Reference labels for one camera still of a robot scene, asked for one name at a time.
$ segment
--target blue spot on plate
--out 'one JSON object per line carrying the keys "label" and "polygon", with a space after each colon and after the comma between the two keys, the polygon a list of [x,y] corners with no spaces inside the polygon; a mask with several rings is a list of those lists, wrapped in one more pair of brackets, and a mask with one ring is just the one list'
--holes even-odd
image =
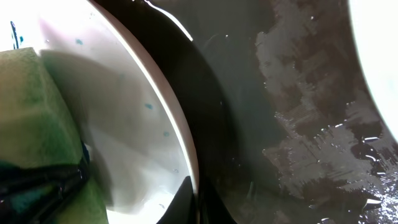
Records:
{"label": "blue spot on plate", "polygon": [[146,103],[145,107],[148,108],[148,109],[151,109],[151,110],[154,109],[154,107],[152,105],[150,105],[149,103]]}
{"label": "blue spot on plate", "polygon": [[83,45],[83,41],[81,41],[80,39],[76,39],[76,44]]}

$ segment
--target black table surface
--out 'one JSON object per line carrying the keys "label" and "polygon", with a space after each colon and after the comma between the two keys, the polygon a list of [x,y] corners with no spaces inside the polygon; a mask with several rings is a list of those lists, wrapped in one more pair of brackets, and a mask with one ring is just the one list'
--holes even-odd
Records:
{"label": "black table surface", "polygon": [[96,2],[163,71],[201,180],[237,223],[398,221],[398,145],[368,92],[347,0],[152,1],[192,42],[145,1]]}

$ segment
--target dark wet surface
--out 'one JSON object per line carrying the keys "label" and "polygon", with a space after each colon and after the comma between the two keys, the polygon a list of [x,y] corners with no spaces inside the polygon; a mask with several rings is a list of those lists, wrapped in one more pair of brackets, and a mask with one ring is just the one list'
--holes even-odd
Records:
{"label": "dark wet surface", "polygon": [[343,0],[97,0],[152,55],[237,223],[398,221],[398,145]]}

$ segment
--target green sponge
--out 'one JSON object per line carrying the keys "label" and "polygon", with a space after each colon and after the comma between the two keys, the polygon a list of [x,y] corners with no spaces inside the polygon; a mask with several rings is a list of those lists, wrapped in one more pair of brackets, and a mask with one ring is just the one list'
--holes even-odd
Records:
{"label": "green sponge", "polygon": [[[80,137],[68,108],[33,49],[0,52],[0,160],[21,168],[78,164]],[[108,223],[90,179],[56,223]]]}

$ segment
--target wet countertop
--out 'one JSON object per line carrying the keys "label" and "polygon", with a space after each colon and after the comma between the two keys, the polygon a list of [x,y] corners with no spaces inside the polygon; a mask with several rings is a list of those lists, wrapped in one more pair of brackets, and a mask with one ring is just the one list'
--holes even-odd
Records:
{"label": "wet countertop", "polygon": [[237,223],[398,222],[398,144],[344,0],[97,0],[172,86]]}

